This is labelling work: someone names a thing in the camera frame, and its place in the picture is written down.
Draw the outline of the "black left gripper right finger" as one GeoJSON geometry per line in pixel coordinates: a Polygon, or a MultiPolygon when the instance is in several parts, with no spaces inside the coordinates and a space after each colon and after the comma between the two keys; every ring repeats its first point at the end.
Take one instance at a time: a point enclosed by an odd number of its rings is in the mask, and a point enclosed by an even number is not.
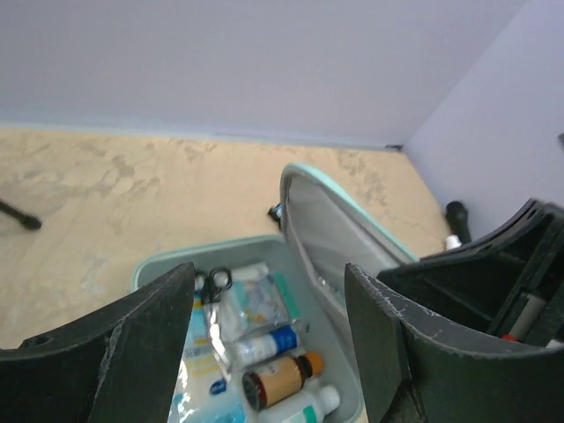
{"type": "Polygon", "coordinates": [[[470,329],[345,267],[345,298],[371,422],[561,422],[563,350],[470,329]]]}

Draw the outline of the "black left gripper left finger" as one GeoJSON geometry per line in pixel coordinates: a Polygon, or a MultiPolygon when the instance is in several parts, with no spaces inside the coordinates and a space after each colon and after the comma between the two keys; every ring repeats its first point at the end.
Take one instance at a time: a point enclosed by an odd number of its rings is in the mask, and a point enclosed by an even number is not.
{"type": "Polygon", "coordinates": [[[3,422],[167,421],[194,299],[183,263],[1,351],[3,422]]]}

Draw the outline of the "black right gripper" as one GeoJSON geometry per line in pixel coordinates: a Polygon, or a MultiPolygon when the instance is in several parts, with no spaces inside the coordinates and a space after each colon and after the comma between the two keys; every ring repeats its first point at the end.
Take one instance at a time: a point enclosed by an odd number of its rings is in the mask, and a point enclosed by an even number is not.
{"type": "Polygon", "coordinates": [[[479,240],[377,278],[463,326],[527,345],[563,342],[563,213],[531,199],[479,240]]]}

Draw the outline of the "blue cotton swab bag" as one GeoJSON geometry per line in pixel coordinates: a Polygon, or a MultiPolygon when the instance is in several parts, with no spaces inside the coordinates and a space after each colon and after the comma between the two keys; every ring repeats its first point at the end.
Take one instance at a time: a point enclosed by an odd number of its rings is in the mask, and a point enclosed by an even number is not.
{"type": "Polygon", "coordinates": [[[245,422],[239,394],[223,376],[208,338],[204,306],[197,294],[182,351],[169,422],[245,422]]]}

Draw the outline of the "white plastic bottle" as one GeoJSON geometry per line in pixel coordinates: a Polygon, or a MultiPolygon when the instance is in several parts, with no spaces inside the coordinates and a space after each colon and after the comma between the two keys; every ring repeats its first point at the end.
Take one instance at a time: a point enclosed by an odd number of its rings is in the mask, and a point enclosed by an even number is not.
{"type": "Polygon", "coordinates": [[[332,385],[319,390],[301,390],[258,413],[264,423],[320,423],[340,406],[340,395],[332,385]]]}

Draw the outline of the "black handled scissors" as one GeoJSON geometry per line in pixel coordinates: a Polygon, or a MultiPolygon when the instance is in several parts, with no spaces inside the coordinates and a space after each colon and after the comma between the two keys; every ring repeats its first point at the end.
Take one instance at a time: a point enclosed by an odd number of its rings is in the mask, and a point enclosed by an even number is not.
{"type": "Polygon", "coordinates": [[[195,269],[195,293],[203,304],[220,302],[221,294],[233,284],[232,272],[226,267],[216,267],[208,272],[195,269]]]}

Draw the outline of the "brown bottle orange cap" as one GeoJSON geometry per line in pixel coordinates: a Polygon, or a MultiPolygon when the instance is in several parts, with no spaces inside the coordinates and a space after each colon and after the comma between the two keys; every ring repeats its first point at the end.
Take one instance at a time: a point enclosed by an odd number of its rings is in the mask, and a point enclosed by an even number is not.
{"type": "Polygon", "coordinates": [[[286,355],[244,373],[243,392],[251,409],[260,412],[298,393],[305,382],[321,374],[323,368],[319,352],[286,355]]]}

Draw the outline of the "mint green medicine case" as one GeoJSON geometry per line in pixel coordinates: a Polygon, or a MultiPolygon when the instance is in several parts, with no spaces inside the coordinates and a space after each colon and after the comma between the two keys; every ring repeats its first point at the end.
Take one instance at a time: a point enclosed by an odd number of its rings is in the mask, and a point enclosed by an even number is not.
{"type": "Polygon", "coordinates": [[[292,325],[300,346],[250,367],[234,360],[233,344],[260,336],[262,330],[227,342],[221,338],[220,302],[203,304],[213,355],[227,383],[239,394],[247,420],[258,422],[243,392],[244,373],[286,355],[319,352],[324,368],[305,382],[306,390],[334,386],[340,406],[323,422],[354,422],[363,413],[364,398],[345,305],[345,267],[356,263],[378,272],[413,263],[415,256],[377,224],[329,176],[304,164],[290,164],[280,180],[282,226],[279,234],[240,238],[160,253],[135,270],[132,286],[139,289],[181,263],[210,271],[230,271],[266,263],[284,274],[302,318],[292,325]]]}

